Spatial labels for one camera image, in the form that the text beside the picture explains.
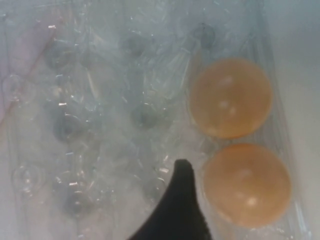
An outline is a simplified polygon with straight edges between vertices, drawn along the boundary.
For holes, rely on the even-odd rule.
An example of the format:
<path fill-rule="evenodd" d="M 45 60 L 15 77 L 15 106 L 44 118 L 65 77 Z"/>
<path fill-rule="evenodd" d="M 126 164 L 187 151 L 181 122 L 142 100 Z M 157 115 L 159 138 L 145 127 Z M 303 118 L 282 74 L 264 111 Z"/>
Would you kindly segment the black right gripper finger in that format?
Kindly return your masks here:
<path fill-rule="evenodd" d="M 211 240 L 200 209 L 195 172 L 186 159 L 177 159 L 169 185 L 146 222 L 131 240 Z"/>

